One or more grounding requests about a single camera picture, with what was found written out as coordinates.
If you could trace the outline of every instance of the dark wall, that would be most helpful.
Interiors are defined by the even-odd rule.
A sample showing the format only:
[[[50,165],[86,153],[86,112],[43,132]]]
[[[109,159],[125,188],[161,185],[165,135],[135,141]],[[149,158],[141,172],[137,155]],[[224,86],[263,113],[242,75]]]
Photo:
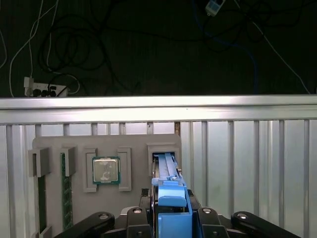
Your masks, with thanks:
[[[7,43],[9,61],[0,69],[0,96],[9,97],[8,72],[9,63],[17,50],[27,41],[33,22],[38,17],[40,0],[2,0],[0,27]],[[106,0],[92,0],[94,11],[99,19],[104,16]],[[269,1],[273,8],[281,9],[300,6],[299,0]],[[53,0],[45,1],[44,11],[54,4]],[[237,9],[232,0],[227,0],[224,9]],[[267,28],[265,34],[276,50],[285,58],[293,69],[302,77],[313,92],[316,87],[317,67],[317,3],[303,10],[300,22],[293,28]],[[57,17],[68,13],[80,14],[93,19],[88,0],[61,0]],[[37,35],[32,40],[34,59],[33,77],[36,82],[48,83],[52,74],[43,72],[37,64],[39,45],[48,33],[53,11],[40,22]],[[296,14],[283,14],[272,18],[270,23],[292,22]],[[199,12],[201,22],[205,16]],[[236,13],[221,13],[210,20],[208,30],[220,32],[241,20]],[[70,20],[71,25],[82,24]],[[190,0],[127,0],[120,3],[112,11],[108,26],[133,29],[165,35],[179,39],[201,38],[192,14]],[[254,27],[250,32],[255,36]],[[235,32],[222,36],[230,41]],[[118,79],[128,88],[134,88],[136,95],[171,95],[171,94],[253,94],[254,70],[249,56],[244,50],[231,48],[221,54],[211,52],[200,42],[175,42],[154,36],[131,32],[105,30],[102,39],[111,59],[113,70]],[[259,93],[305,93],[298,78],[285,66],[265,41],[251,43],[243,31],[238,44],[247,48],[258,63]],[[222,49],[221,44],[210,42],[215,49]],[[0,46],[0,61],[3,57]],[[97,46],[91,46],[90,63],[100,60],[101,54]],[[111,78],[104,65],[95,71],[82,71],[66,68],[70,72],[84,78],[88,94],[103,95],[111,85]],[[23,96],[23,78],[30,75],[30,57],[26,47],[16,58],[12,70],[12,87],[15,96]],[[70,78],[61,77],[56,83],[68,84]],[[109,95],[130,95],[117,83],[107,91]],[[77,96],[83,96],[80,90]]]

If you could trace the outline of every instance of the aluminum rail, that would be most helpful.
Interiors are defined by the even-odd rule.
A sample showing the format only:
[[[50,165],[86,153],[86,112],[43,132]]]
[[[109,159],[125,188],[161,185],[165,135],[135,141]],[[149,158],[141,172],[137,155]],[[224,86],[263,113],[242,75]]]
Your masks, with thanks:
[[[0,99],[0,110],[45,108],[317,105],[314,95],[159,96]]]
[[[317,96],[1,99],[0,124],[317,119]]]

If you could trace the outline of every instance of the white cable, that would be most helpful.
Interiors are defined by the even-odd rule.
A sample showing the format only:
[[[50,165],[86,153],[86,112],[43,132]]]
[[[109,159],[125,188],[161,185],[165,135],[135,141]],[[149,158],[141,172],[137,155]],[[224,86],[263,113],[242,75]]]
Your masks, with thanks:
[[[239,9],[241,9],[239,3],[237,2],[237,0],[233,0],[236,5],[238,6]],[[272,48],[272,50],[277,54],[277,56],[283,61],[283,63],[293,72],[293,74],[296,75],[296,77],[298,77],[298,79],[300,80],[300,82],[302,83],[304,89],[306,90],[306,92],[308,94],[310,94],[309,90],[307,89],[305,83],[303,82],[302,78],[295,72],[295,70],[292,69],[292,67],[283,59],[283,57],[277,52],[277,50],[274,48],[274,46],[271,44],[271,42],[268,40],[268,38],[265,36],[265,34],[263,33],[263,31],[261,30],[261,28],[254,22],[252,21],[252,23],[255,25],[255,27],[260,31],[260,33],[263,35],[264,39],[266,40],[266,42],[268,43],[268,45]]]
[[[57,13],[57,9],[58,9],[58,2],[59,2],[59,0],[56,0],[56,4],[55,4],[56,7],[55,7],[54,15],[53,15],[53,18],[52,18],[52,26],[54,25],[54,22],[55,22],[55,17],[56,17],[56,13]],[[49,58],[50,58],[50,54],[51,54],[51,48],[52,48],[52,34],[50,33],[50,38],[49,38],[49,50],[48,50],[48,55],[47,55],[47,57],[46,57],[46,65],[48,66],[49,71],[51,71],[52,73],[54,73],[54,74],[62,74],[62,73],[60,73],[60,72],[52,71],[52,70],[50,69]],[[79,80],[78,80],[75,76],[73,76],[73,75],[71,75],[71,74],[67,74],[67,76],[72,77],[73,79],[75,79],[75,80],[77,81],[77,84],[78,84],[77,90],[76,90],[75,92],[68,92],[68,94],[78,93],[78,91],[79,91],[79,89],[80,89]]]
[[[31,63],[31,73],[30,73],[30,78],[32,78],[32,74],[33,74],[33,59],[32,59],[32,50],[31,50],[31,39],[35,36],[36,32],[34,32],[34,34],[32,34],[33,32],[33,29],[34,29],[34,26],[36,24],[36,22],[39,22],[39,20],[45,16],[47,13],[49,13],[57,4],[57,2],[55,3],[54,6],[52,6],[50,9],[48,9],[42,16],[40,16],[34,23],[33,23],[33,26],[32,26],[32,29],[30,31],[30,40],[28,41],[29,42],[29,51],[30,51],[30,63]]]
[[[25,42],[25,44],[18,50],[18,52],[13,56],[12,60],[11,60],[11,63],[10,63],[10,67],[9,67],[9,87],[10,87],[10,94],[11,96],[14,98],[14,95],[13,95],[13,92],[12,92],[12,85],[11,85],[11,76],[12,76],[12,65],[13,65],[13,62],[15,60],[15,58],[18,56],[18,54],[24,49],[24,47],[33,39],[33,37],[35,36],[37,30],[38,30],[38,26],[39,26],[39,21],[40,19],[45,16],[47,13],[49,13],[50,10],[52,10],[53,7],[51,7],[49,10],[47,10],[43,15],[41,15],[42,13],[42,8],[43,8],[43,2],[44,0],[41,1],[41,6],[40,6],[40,11],[39,11],[39,18],[33,23],[33,26],[32,26],[32,30],[31,32],[33,31],[34,29],[34,26],[36,24],[36,27],[35,27],[35,32],[34,34],[29,38],[29,40],[27,42]]]
[[[0,29],[0,37],[1,37],[1,40],[2,40],[2,43],[3,43],[3,50],[4,50],[4,61],[0,65],[0,68],[2,68],[5,65],[5,63],[6,63],[7,59],[8,59],[8,54],[7,54],[7,51],[6,51],[6,45],[5,45],[5,41],[4,41],[4,37],[3,37],[1,29]]]

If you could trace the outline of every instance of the blue cable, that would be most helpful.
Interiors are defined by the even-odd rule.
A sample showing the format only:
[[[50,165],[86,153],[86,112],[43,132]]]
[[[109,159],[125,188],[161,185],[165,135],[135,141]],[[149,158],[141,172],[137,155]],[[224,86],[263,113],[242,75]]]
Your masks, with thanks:
[[[198,16],[197,16],[197,11],[196,11],[196,5],[195,5],[195,0],[192,0],[192,5],[193,5],[193,13],[194,13],[194,18],[195,18],[195,21],[199,27],[199,29],[208,37],[212,37],[212,34],[209,33],[209,32],[204,32],[204,29],[203,29],[203,26],[200,24],[199,20],[198,20]],[[254,56],[253,54],[246,48],[244,48],[243,46],[240,46],[238,44],[231,44],[229,42],[226,42],[226,41],[223,41],[217,37],[213,37],[212,38],[214,41],[218,42],[218,43],[221,43],[225,46],[232,46],[232,47],[236,47],[236,48],[239,48],[239,49],[242,49],[244,50],[248,56],[251,58],[252,62],[253,62],[253,69],[254,69],[254,84],[253,84],[253,91],[254,91],[254,94],[258,94],[258,91],[259,91],[259,79],[258,79],[258,65],[257,65],[257,62],[256,60],[254,59]]]

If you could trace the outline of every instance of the gray slot holder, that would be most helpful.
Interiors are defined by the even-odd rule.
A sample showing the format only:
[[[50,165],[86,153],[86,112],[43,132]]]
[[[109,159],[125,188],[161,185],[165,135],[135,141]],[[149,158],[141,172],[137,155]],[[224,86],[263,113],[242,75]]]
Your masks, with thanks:
[[[75,168],[75,147],[63,147],[60,152],[65,154],[65,176],[72,176]]]
[[[38,178],[47,175],[50,172],[49,149],[29,150],[29,176]]]
[[[93,184],[93,157],[98,155],[97,148],[85,148],[83,163],[84,192],[97,192],[97,185]]]
[[[169,151],[181,155],[181,140],[176,134],[36,137],[33,140],[34,152],[39,153],[42,148],[49,148],[51,172],[45,176],[47,227],[52,227],[52,237],[55,237],[63,231],[60,159],[62,150],[68,150],[69,159],[72,160],[69,149],[75,148],[76,171],[71,175],[71,184],[73,223],[77,224],[98,211],[107,211],[117,217],[123,208],[137,206],[140,202],[141,189],[151,188],[151,177],[148,176],[149,151],[151,158],[152,152]],[[99,186],[93,184],[94,156],[120,156],[122,183]],[[33,179],[37,184],[37,177],[34,176]],[[37,210],[37,194],[34,202]],[[35,215],[36,231],[39,230],[38,217]]]
[[[159,152],[174,152],[177,159],[178,167],[181,169],[182,160],[179,148],[176,143],[147,143],[148,146],[148,160],[149,160],[149,176],[152,176],[153,153]]]
[[[119,147],[117,154],[120,157],[120,184],[119,191],[132,190],[132,172],[131,172],[131,148]]]
[[[49,227],[46,227],[44,229],[44,231],[42,231],[42,233],[40,233],[40,237],[39,238],[52,238],[53,235],[52,235],[52,227],[49,226]]]

